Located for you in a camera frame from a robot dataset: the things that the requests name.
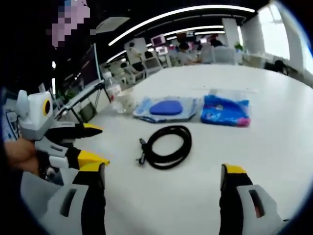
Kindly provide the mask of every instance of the blue plastic bag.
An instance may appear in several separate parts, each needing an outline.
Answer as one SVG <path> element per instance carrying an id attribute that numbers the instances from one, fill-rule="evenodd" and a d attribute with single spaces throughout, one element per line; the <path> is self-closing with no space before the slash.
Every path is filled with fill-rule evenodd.
<path id="1" fill-rule="evenodd" d="M 233 101 L 216 95 L 205 95 L 201 122 L 246 127 L 251 122 L 248 107 L 249 100 Z"/>

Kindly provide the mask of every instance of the desk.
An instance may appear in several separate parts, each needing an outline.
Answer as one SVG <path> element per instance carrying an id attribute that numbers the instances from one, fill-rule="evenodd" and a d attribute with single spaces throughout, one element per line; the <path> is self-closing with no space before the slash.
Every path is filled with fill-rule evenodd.
<path id="1" fill-rule="evenodd" d="M 75 146 L 103 152 L 106 168 L 107 234 L 217 235 L 220 228 L 221 164 L 242 166 L 291 218 L 313 180 L 313 90 L 282 74 L 231 65 L 163 69 L 134 87 L 136 99 L 166 95 L 202 96 L 211 88 L 257 91 L 249 128 L 184 123 L 193 145 L 179 166 L 160 171 L 139 167 L 139 138 L 171 124 L 151 124 L 105 111 L 92 120 L 104 128 Z M 158 154 L 179 148 L 181 139 L 165 136 Z"/>
<path id="2" fill-rule="evenodd" d="M 79 102 L 82 102 L 84 99 L 88 98 L 91 94 L 96 92 L 97 90 L 103 89 L 105 93 L 107 94 L 105 90 L 105 81 L 104 80 L 96 80 L 88 84 L 79 94 L 77 94 L 75 97 L 73 97 L 67 104 L 65 104 L 55 115 L 55 118 L 57 119 L 62 115 L 64 111 L 71 110 L 77 120 L 80 123 L 83 123 L 80 117 L 77 115 L 77 113 L 74 111 L 74 106 L 78 104 Z"/>

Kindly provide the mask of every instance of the pixelated blur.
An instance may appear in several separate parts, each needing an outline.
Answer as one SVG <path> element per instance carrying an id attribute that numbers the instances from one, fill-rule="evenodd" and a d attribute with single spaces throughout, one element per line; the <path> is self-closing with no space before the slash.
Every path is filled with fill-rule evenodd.
<path id="1" fill-rule="evenodd" d="M 72 30 L 77 30 L 78 24 L 83 24 L 84 19 L 89 17 L 90 9 L 86 0 L 66 0 L 64 6 L 59 7 L 57 23 L 51 26 L 52 45 L 62 47 Z"/>

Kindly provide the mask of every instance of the blue sponge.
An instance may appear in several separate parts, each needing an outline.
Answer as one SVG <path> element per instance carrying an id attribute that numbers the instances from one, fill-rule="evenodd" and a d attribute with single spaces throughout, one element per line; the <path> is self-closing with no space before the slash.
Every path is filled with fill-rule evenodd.
<path id="1" fill-rule="evenodd" d="M 152 115 L 177 115 L 182 112 L 182 105 L 177 100 L 165 100 L 153 105 L 149 112 Z"/>

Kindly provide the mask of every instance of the coiled cable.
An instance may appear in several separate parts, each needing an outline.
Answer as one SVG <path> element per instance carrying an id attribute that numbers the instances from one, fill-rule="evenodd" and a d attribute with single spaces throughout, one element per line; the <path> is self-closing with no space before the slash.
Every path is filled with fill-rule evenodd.
<path id="1" fill-rule="evenodd" d="M 161 156 L 152 150 L 152 146 L 159 138 L 165 135 L 180 136 L 183 139 L 183 144 L 176 152 L 167 156 Z M 147 160 L 153 168 L 159 170 L 171 169 L 179 165 L 187 158 L 192 145 L 192 138 L 189 129 L 180 125 L 167 126 L 159 129 L 151 135 L 147 143 L 145 143 L 143 139 L 140 139 L 139 141 L 143 150 L 143 154 L 138 160 L 139 164 L 143 165 L 145 160 Z"/>

